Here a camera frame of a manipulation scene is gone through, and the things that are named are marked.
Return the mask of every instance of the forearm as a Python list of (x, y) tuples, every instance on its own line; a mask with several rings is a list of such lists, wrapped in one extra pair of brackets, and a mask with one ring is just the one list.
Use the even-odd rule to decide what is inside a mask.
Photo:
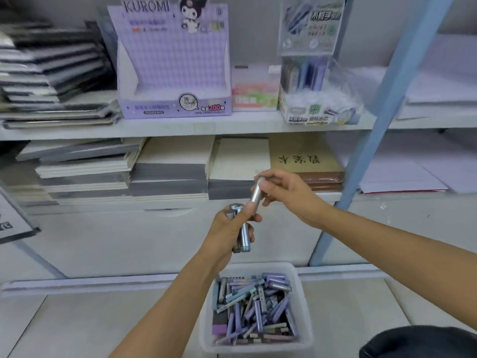
[(213, 280), (211, 259), (196, 254), (110, 358), (180, 358)]
[(320, 205), (316, 225), (425, 299), (477, 329), (477, 255)]

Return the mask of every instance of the gingham pattern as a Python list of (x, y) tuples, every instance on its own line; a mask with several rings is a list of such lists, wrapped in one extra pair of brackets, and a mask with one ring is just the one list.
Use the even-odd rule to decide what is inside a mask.
[[(217, 16), (217, 8), (222, 16)], [(210, 4), (202, 10), (199, 30), (189, 34), (182, 29), (185, 20), (179, 7), (170, 4), (170, 12), (126, 13), (122, 6), (110, 6), (109, 12), (119, 39), (124, 44), (139, 78), (139, 87), (224, 87), (224, 55), (229, 43), (228, 10), (225, 4)], [(134, 32), (130, 21), (166, 20), (168, 31)], [(224, 21), (219, 31), (202, 33), (200, 27), (211, 21)]]

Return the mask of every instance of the white plastic bin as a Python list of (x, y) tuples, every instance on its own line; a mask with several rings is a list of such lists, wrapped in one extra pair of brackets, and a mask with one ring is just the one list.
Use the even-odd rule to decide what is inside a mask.
[(212, 354), (236, 353), (269, 353), (269, 352), (295, 352), (310, 349), (313, 345), (313, 331), (310, 313), (301, 286), (300, 278), (295, 267), (290, 263), (253, 263), (230, 264), (221, 273), (221, 277), (240, 277), (260, 275), (263, 272), (278, 272), (287, 274), (292, 292), (290, 304), (295, 316), (300, 338), (296, 342), (249, 344), (246, 346), (217, 346), (212, 336), (212, 287), (207, 294), (206, 301), (200, 312), (199, 339), (202, 349)]

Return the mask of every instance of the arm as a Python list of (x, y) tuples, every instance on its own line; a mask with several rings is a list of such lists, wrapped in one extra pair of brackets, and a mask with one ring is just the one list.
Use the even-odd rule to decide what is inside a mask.
[(339, 210), (318, 198), (298, 175), (260, 174), (264, 206), (283, 202), (302, 221), (333, 235), (400, 283), (477, 329), (477, 254)]
[[(253, 212), (253, 205), (247, 205), (232, 221), (227, 219), (224, 210), (215, 216), (199, 252), (110, 358), (182, 356), (210, 285), (229, 263), (239, 230)], [(254, 220), (260, 222), (261, 217), (255, 215)], [(253, 228), (249, 229), (253, 242)]]

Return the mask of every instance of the person's left hand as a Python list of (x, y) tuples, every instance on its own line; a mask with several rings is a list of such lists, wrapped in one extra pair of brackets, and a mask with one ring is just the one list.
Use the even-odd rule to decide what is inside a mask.
[[(203, 256), (212, 259), (216, 274), (221, 272), (229, 263), (232, 257), (232, 248), (237, 241), (242, 225), (247, 221), (262, 221), (259, 214), (254, 215), (255, 206), (251, 202), (247, 203), (233, 220), (229, 220), (225, 215), (225, 211), (229, 209), (230, 206), (227, 206), (215, 215), (210, 230), (199, 250), (199, 253), (202, 253)], [(254, 229), (250, 225), (248, 225), (248, 232), (250, 242), (254, 242)]]

